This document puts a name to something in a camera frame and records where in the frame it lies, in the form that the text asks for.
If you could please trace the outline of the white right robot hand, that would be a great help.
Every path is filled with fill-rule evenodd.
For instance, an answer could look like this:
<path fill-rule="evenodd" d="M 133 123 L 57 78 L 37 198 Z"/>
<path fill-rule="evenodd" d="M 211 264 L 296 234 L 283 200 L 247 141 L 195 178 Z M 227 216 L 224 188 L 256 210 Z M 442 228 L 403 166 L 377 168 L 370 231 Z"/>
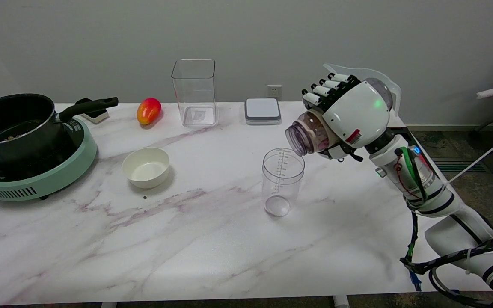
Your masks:
<path fill-rule="evenodd" d="M 385 134 L 393 104 L 389 88 L 377 78 L 328 74 L 301 91 L 305 113 L 287 130 L 299 156 L 312 153 L 327 159 L 362 158 L 356 150 Z"/>

